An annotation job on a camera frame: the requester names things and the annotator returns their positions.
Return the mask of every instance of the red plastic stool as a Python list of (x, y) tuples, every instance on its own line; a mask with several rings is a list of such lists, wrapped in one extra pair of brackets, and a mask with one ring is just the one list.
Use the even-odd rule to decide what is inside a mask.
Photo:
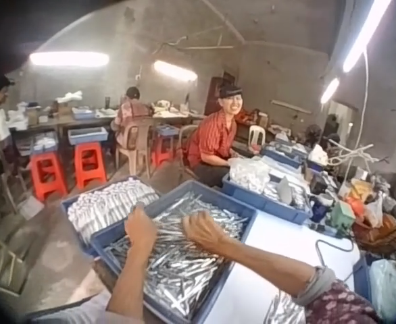
[(31, 156), (30, 166), (37, 199), (44, 201), (47, 194), (51, 192), (59, 192), (62, 196), (68, 193), (63, 169), (56, 152)]
[(87, 181), (106, 182), (101, 143), (92, 142), (75, 146), (75, 173), (76, 185), (79, 189), (83, 189)]
[[(169, 147), (166, 147), (164, 144), (170, 141)], [(160, 136), (159, 134), (156, 137), (155, 146), (153, 148), (153, 152), (151, 153), (151, 160), (153, 161), (153, 165), (155, 167), (159, 167), (162, 162), (170, 161), (174, 158), (174, 137), (165, 137)]]

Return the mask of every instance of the red shirt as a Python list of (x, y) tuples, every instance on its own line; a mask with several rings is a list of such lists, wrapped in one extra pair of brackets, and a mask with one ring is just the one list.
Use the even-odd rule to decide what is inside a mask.
[(229, 159), (236, 132), (237, 124), (234, 119), (232, 119), (231, 128), (226, 127), (223, 110), (208, 115), (192, 134), (187, 155), (189, 166), (195, 167), (201, 162), (201, 153)]

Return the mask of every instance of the hair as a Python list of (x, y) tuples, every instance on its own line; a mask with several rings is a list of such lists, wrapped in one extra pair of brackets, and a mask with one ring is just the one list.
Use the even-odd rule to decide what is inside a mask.
[(141, 94), (139, 93), (139, 90), (137, 87), (135, 86), (131, 86), (130, 88), (128, 88), (128, 90), (126, 90), (126, 96), (129, 99), (138, 99), (141, 97)]

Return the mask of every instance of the sleeve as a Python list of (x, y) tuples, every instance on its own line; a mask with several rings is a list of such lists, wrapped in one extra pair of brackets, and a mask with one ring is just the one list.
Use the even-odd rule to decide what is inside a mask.
[(372, 305), (349, 290), (328, 268), (317, 268), (308, 287), (293, 301), (305, 307), (307, 323), (378, 322)]
[(10, 136), (9, 126), (7, 126), (6, 114), (4, 109), (0, 108), (0, 140), (5, 140)]
[(199, 152), (208, 155), (216, 154), (219, 148), (220, 132), (218, 125), (213, 120), (201, 123), (198, 129)]

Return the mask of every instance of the fluorescent light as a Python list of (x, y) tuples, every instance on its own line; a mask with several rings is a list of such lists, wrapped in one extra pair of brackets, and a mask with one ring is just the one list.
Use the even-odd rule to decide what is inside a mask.
[(30, 61), (44, 66), (95, 68), (107, 65), (109, 56), (96, 52), (40, 52), (31, 54)]
[(330, 100), (330, 98), (335, 94), (336, 89), (339, 86), (339, 79), (335, 78), (332, 80), (331, 83), (328, 84), (326, 91), (322, 94), (321, 97), (321, 104), (327, 103), (327, 101)]
[(350, 72), (365, 51), (391, 0), (374, 0), (359, 36), (344, 61), (343, 71)]
[(153, 66), (159, 73), (181, 81), (195, 81), (198, 78), (197, 74), (191, 70), (163, 61), (156, 61)]

